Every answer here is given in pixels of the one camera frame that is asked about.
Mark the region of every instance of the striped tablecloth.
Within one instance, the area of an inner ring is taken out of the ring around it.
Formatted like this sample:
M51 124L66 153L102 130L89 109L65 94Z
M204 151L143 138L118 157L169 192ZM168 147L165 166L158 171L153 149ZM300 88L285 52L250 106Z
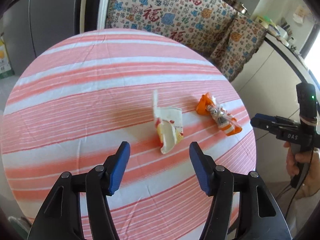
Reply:
M153 123L158 106L183 110L184 139L160 153ZM195 109L211 92L243 126L226 137ZM198 239L211 198L200 190L188 147L233 172L255 169L255 140L236 91L208 61L156 34L127 29L84 33L58 43L26 69L8 99L1 152L5 173L23 213L33 221L63 171L87 172L122 141L131 156L120 189L108 197L120 239ZM238 212L234 197L233 222ZM85 195L84 235L92 239Z

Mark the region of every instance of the patterned fabric cover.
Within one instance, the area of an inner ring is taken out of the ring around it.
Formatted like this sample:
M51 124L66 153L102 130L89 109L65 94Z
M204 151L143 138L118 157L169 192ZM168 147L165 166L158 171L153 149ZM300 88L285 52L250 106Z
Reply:
M145 30L180 42L231 82L261 45L264 28L222 0L111 0L107 28Z

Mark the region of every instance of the human hand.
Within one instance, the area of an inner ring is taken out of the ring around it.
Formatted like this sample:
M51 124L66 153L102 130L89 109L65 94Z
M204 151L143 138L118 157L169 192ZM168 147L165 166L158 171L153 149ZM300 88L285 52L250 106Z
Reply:
M287 172L288 174L293 177L294 175L299 174L299 168L297 167L294 160L299 163L310 163L311 159L311 151L304 152L304 153L297 153L293 156L291 151L291 145L289 142L284 143L284 147L288 148L287 154ZM310 164L309 173L300 187L299 191L297 192L295 198L300 199L303 197L310 197L320 190L320 157L319 157L319 149L315 148L313 151L313 157Z

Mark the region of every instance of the cable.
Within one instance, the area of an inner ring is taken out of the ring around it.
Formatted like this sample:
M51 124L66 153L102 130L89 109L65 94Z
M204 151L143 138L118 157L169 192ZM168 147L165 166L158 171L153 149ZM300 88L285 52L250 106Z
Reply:
M287 193L289 190L291 190L292 187L291 185L289 184L288 186L286 186L276 197L275 197L275 200L277 201L280 197L283 196L283 194Z
M292 199L290 200L290 203L289 203L287 212L285 213L284 219L287 219L287 216L288 216L288 213L289 213L289 209L290 209L290 206L291 206L291 204L292 204L292 202L293 202L293 200L294 200L294 197L296 196L296 194L297 194L298 191L300 190L301 186L303 185L303 182L305 181L306 177L307 177L308 174L309 174L309 170L310 170L310 166L311 166L311 162L312 162L314 150L315 150L315 148L313 147L313 148L312 148L312 152L311 152L311 158L310 158L310 162L309 162L308 171L307 171L307 173L305 174L305 176L304 176L302 182L300 183L299 187L297 188L296 192L293 194L293 197L292 197Z

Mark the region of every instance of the orange wrapper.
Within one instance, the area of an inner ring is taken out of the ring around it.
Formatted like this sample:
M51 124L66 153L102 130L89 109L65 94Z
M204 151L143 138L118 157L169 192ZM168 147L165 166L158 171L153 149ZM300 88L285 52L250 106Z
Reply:
M227 136L242 131L241 126L237 123L237 119L223 109L210 93L202 95L197 105L196 112L200 115L211 115L217 123L218 128L224 131Z

